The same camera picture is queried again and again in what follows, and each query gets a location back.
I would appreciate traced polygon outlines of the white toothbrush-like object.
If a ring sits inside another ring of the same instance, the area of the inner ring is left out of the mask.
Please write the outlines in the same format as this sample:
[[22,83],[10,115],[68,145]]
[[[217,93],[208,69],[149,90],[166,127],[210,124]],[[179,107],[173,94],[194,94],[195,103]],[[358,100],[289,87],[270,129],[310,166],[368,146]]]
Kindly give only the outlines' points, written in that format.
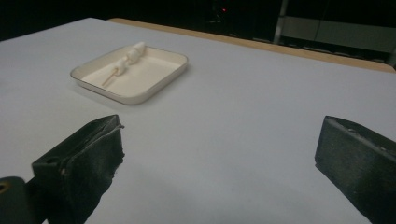
[[102,86],[104,87],[111,80],[111,78],[121,76],[130,65],[136,63],[139,60],[139,58],[144,54],[145,49],[145,42],[139,42],[133,45],[132,49],[129,50],[124,57],[114,63],[114,67],[110,76],[102,83]]

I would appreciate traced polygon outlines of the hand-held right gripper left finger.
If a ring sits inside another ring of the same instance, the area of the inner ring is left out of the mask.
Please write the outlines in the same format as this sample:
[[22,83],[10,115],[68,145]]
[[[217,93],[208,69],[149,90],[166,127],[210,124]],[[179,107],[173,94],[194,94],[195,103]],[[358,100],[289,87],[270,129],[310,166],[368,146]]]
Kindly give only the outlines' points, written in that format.
[[32,163],[49,224],[84,224],[123,163],[117,115],[93,120]]

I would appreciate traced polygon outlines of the dark equipment with red light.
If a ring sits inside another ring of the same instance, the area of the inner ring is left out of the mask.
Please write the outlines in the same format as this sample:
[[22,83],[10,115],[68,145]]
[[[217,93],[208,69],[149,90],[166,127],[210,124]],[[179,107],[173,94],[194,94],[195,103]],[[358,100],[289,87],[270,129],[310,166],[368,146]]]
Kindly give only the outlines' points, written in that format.
[[236,13],[236,0],[210,0],[209,22],[231,23]]

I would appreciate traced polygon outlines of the grey metal stand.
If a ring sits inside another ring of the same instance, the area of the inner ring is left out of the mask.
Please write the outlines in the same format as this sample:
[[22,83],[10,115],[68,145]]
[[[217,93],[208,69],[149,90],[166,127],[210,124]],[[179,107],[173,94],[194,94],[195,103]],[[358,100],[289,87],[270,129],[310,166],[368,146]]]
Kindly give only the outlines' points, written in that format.
[[281,0],[274,42],[396,67],[396,0]]

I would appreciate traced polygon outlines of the white rectangular tray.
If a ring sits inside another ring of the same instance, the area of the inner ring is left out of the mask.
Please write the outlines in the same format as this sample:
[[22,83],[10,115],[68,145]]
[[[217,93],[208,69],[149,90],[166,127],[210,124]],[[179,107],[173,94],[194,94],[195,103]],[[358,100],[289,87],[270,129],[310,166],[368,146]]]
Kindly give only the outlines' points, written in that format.
[[145,102],[180,74],[188,65],[188,57],[164,49],[146,46],[139,60],[119,77],[110,76],[114,63],[124,57],[133,45],[115,49],[72,70],[70,76],[77,84],[125,105]]

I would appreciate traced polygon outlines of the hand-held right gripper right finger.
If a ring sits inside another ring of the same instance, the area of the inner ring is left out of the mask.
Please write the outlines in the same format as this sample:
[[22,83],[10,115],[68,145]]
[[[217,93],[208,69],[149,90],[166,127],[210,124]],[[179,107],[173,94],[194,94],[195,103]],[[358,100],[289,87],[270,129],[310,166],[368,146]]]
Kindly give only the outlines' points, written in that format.
[[316,167],[373,224],[396,224],[396,142],[350,120],[324,118]]

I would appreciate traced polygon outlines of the pale grey table sheet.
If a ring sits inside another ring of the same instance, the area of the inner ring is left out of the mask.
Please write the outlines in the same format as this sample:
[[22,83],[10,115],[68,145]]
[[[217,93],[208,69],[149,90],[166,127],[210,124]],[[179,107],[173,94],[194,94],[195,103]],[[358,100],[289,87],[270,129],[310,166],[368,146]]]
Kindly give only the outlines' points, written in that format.
[[[188,69],[140,105],[87,91],[80,64],[143,41]],[[0,42],[0,177],[116,114],[124,161],[89,224],[369,224],[316,168],[335,116],[396,141],[396,75],[85,19]]]

